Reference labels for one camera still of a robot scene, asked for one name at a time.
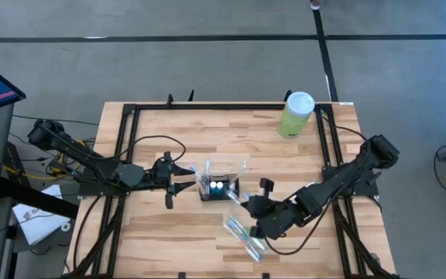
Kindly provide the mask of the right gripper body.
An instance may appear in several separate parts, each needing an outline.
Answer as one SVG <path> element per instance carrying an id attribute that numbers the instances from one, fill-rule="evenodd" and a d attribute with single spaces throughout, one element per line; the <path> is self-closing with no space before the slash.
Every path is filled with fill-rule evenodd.
<path id="1" fill-rule="evenodd" d="M 281 237 L 300 217 L 299 210 L 293 205 L 292 199 L 300 191 L 295 191 L 282 201 L 275 201 L 269 197 L 274 189 L 274 182 L 268 178 L 262 178 L 259 186 L 263 189 L 264 216 L 256 219 L 256 224 L 251 228 L 250 235 L 258 239 L 265 237 L 277 239 Z"/>

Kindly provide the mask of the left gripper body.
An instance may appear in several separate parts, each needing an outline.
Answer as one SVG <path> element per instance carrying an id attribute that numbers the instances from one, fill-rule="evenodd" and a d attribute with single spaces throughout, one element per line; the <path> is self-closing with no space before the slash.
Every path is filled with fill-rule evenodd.
<path id="1" fill-rule="evenodd" d="M 166 190 L 165 206 L 167 209 L 173 209 L 173 196 L 175 195 L 175 186 L 171 179 L 172 169 L 173 159 L 170 151 L 166 151 L 161 158 L 155 161 L 151 170 L 146 172 L 147 179 L 144 182 L 144 188 L 147 190 Z"/>

